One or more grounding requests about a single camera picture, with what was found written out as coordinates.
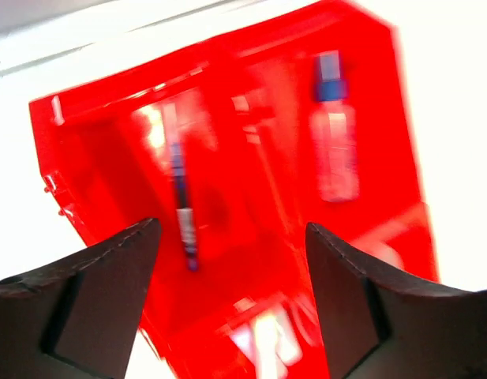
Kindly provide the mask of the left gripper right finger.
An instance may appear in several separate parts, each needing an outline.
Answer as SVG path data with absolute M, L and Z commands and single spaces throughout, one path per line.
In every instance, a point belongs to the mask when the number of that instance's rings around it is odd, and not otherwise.
M 320 224 L 305 250 L 333 378 L 487 378 L 487 290 L 404 272 Z

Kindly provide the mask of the pink highlighter pen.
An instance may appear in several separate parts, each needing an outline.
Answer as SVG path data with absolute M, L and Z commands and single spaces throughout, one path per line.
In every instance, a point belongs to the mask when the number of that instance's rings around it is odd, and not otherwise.
M 302 349 L 284 306 L 273 306 L 237 327 L 231 341 L 254 365 L 256 378 L 287 378 Z

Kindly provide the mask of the blue gel pen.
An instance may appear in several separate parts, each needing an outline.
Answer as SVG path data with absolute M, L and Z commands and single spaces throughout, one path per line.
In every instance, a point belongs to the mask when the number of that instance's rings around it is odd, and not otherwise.
M 165 140 L 170 153 L 170 167 L 180 237 L 185 251 L 187 268 L 195 272 L 199 268 L 197 237 L 193 207 L 190 202 L 187 185 L 184 147 L 174 103 L 163 105 L 163 121 Z

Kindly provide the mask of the red compartment storage bin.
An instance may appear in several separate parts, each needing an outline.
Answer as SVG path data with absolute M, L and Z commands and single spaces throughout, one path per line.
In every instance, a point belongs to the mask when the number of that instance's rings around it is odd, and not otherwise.
M 315 58 L 338 51 L 354 109 L 359 194 L 327 202 L 309 126 Z M 163 105 L 174 103 L 199 268 L 187 268 Z M 229 334 L 285 307 L 302 349 L 287 378 L 328 364 L 305 254 L 319 223 L 427 280 L 438 272 L 392 26 L 319 1 L 33 100 L 40 173 L 92 245 L 144 218 L 162 235 L 140 326 L 179 378 L 254 378 Z

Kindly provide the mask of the blue cap glue bottle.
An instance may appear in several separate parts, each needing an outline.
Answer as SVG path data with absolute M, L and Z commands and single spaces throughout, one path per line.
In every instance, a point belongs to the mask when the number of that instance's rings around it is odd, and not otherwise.
M 315 58 L 315 108 L 309 126 L 317 188 L 327 202 L 352 201 L 359 194 L 354 109 L 347 102 L 338 51 Z

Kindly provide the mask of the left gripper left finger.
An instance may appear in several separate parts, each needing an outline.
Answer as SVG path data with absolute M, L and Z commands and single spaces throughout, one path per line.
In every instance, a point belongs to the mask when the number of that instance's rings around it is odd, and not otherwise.
M 142 220 L 0 280 L 0 378 L 123 378 L 160 235 Z

